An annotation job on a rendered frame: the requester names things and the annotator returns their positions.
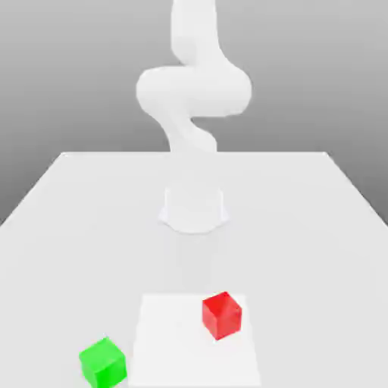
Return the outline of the small green cube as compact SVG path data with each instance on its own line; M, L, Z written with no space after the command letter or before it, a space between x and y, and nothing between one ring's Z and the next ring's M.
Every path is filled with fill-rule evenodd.
M79 360L91 388L113 388L127 378L125 354L108 336L81 351Z

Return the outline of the small red cube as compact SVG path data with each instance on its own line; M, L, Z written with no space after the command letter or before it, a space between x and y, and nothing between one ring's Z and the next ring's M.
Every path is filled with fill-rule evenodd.
M226 291L202 301L202 323L215 340L241 330L243 310Z

